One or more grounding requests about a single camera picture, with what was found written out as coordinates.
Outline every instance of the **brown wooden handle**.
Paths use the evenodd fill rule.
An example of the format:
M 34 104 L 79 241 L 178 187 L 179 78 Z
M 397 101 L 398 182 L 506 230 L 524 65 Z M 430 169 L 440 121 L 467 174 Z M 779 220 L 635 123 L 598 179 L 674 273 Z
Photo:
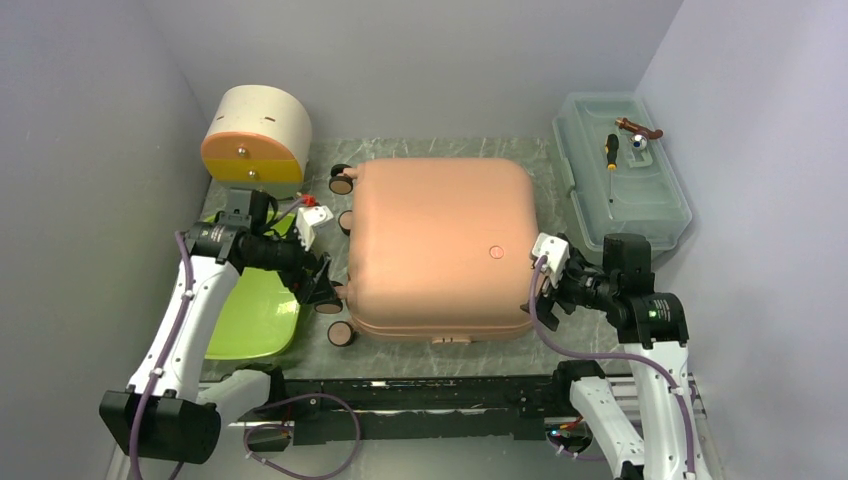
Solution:
M 659 128 L 656 130 L 651 130 L 647 127 L 639 125 L 638 123 L 631 122 L 627 119 L 627 117 L 616 118 L 615 125 L 622 130 L 627 130 L 628 132 L 640 133 L 648 137 L 648 140 L 656 140 L 662 137 L 663 135 L 663 131 Z

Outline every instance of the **screwdriver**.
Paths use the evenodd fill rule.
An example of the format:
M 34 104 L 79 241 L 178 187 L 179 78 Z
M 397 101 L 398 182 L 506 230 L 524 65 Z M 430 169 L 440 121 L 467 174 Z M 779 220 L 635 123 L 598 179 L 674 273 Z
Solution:
M 615 161 L 618 159 L 618 135 L 614 133 L 607 135 L 604 151 L 607 153 L 607 170 L 610 172 L 610 203 L 612 203 L 612 172 L 617 168 Z

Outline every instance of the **lime green plate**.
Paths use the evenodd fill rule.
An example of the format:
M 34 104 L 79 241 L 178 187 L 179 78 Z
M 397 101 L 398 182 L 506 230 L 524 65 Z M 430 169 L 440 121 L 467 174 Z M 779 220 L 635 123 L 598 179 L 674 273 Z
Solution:
M 282 235 L 293 221 L 294 215 L 288 215 L 274 230 Z M 280 353 L 294 337 L 299 311 L 294 294 L 275 272 L 245 268 L 218 317 L 206 358 L 242 360 Z

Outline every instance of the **plastic storage box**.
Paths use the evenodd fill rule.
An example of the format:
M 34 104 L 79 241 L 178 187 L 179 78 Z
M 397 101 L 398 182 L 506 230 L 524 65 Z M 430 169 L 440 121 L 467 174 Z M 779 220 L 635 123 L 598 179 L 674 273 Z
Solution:
M 619 117 L 654 128 L 642 103 L 626 93 L 572 93 L 553 122 L 550 153 L 566 200 L 566 234 L 593 263 L 602 261 L 608 233 L 644 235 L 656 258 L 677 245 L 692 220 L 660 141 L 637 151 L 632 133 L 616 127 Z M 611 133 L 620 145 L 612 172 L 604 151 Z

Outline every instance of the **gray marble tabletop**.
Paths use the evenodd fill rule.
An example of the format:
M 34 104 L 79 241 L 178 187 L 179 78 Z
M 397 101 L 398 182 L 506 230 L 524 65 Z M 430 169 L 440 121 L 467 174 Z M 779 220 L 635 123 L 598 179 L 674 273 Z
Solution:
M 535 187 L 536 216 L 539 229 L 547 233 L 567 230 L 558 193 L 548 143 L 539 138 L 468 138 L 468 139 L 357 139 L 324 140 L 312 144 L 303 191 L 338 214 L 351 208 L 352 195 L 339 196 L 329 191 L 330 167 L 337 163 L 355 166 L 385 157 L 503 157 L 527 169 Z M 202 216 L 220 210 L 226 203 L 226 191 L 215 181 Z M 331 278 L 343 280 L 347 273 L 348 238 L 338 228 L 322 230 L 315 248 L 333 258 Z M 282 353 L 261 359 L 283 367 L 287 378 L 426 377 L 548 374 L 562 357 L 549 350 L 531 330 L 507 342 L 480 342 L 470 345 L 429 342 L 391 343 L 361 335 L 350 346 L 334 347 L 327 340 L 327 327 L 346 320 L 347 312 L 323 315 L 304 308 L 298 319 L 291 346 Z M 608 352 L 618 349 L 615 331 L 602 314 L 578 309 L 566 316 L 552 338 L 572 350 Z M 207 360 L 202 380 L 217 381 L 242 361 Z M 625 372 L 627 365 L 605 365 L 611 372 Z

